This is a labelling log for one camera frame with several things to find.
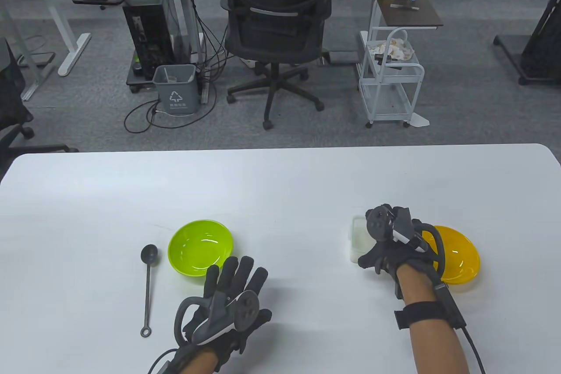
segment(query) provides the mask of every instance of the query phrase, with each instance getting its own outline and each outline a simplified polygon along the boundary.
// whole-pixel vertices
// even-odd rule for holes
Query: black glove
[[[385,270],[399,284],[397,269],[402,264],[410,263],[417,270],[426,267],[429,271],[437,259],[438,256],[432,249],[421,253],[402,242],[389,239],[377,242],[372,250],[359,257],[359,266],[362,268],[374,267],[377,274],[380,274],[381,270]]]
[[[216,265],[210,266],[206,272],[206,280],[203,292],[203,298],[209,298],[214,295],[214,292],[219,290],[221,292],[226,292],[228,299],[236,298],[244,290],[252,290],[259,295],[265,280],[267,279],[268,272],[262,267],[258,267],[255,270],[253,276],[249,282],[247,279],[253,268],[253,259],[248,256],[243,256],[240,260],[240,266],[238,267],[238,259],[234,256],[229,257],[224,262],[224,267],[222,268],[222,274],[219,278],[219,268]],[[254,323],[243,332],[238,332],[237,330],[230,330],[205,344],[204,347],[209,347],[218,356],[218,365],[216,367],[216,372],[220,370],[220,367],[225,364],[229,359],[230,355],[234,350],[239,350],[240,354],[244,352],[246,347],[247,338],[252,334],[257,328],[261,327],[263,324],[271,320],[272,312],[270,310],[260,310],[257,319]],[[208,318],[208,308],[203,308],[199,306],[199,309],[195,311],[193,319],[187,323],[183,332],[185,333],[185,338],[190,342],[195,329]]]

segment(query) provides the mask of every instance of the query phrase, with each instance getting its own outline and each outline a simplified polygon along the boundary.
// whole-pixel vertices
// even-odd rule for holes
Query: black ladle
[[[150,266],[158,259],[158,247],[148,244],[142,249],[140,259],[146,264],[146,304],[144,304],[144,327],[140,331],[140,336],[147,338],[152,333],[148,326],[148,314],[150,314]]]

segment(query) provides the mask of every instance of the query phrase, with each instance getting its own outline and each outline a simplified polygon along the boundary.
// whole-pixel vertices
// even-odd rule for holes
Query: trash bin
[[[152,82],[166,113],[194,114],[201,102],[195,79],[196,67],[192,64],[163,65],[156,69]]]

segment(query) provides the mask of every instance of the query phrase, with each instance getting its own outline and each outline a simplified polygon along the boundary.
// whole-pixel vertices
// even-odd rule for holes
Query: gray carpet
[[[318,113],[311,103],[281,92],[273,103],[275,127],[265,132],[261,127],[264,95],[240,96],[233,105],[226,102],[228,86],[255,79],[234,58],[216,83],[216,108],[204,120],[177,130],[151,128],[144,134],[129,134],[123,127],[125,115],[156,98],[156,93],[133,95],[124,83],[134,48],[121,9],[100,11],[60,0],[74,31],[92,32],[92,40],[68,77],[54,73],[27,103],[35,116],[30,127],[36,137],[18,143],[64,142],[82,151],[131,151],[536,142],[561,158],[559,88],[519,86],[506,58],[492,45],[497,33],[531,33],[547,0],[432,2],[443,28],[410,35],[426,71],[416,111],[430,120],[429,127],[405,129],[381,123],[366,129],[355,71],[312,64],[309,80],[301,85],[321,98],[325,110]],[[47,43],[41,50],[64,57],[62,39],[41,0],[7,3],[24,36],[44,35]],[[198,10],[207,25],[222,35],[226,13],[218,3],[198,0]],[[324,45],[354,48],[357,31],[367,29],[369,7],[370,0],[333,0]],[[30,46],[36,41],[31,39]],[[157,118],[161,124],[178,120]],[[143,113],[130,119],[132,128],[145,124]]]

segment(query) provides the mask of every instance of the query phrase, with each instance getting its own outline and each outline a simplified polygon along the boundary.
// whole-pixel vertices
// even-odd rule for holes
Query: forearm
[[[437,300],[425,274],[404,264],[397,276],[405,305]],[[419,321],[409,327],[409,332],[419,374],[469,374],[462,346],[446,321]]]
[[[181,374],[212,374],[217,364],[216,353],[212,349],[206,348],[195,356],[189,365],[181,371]]]

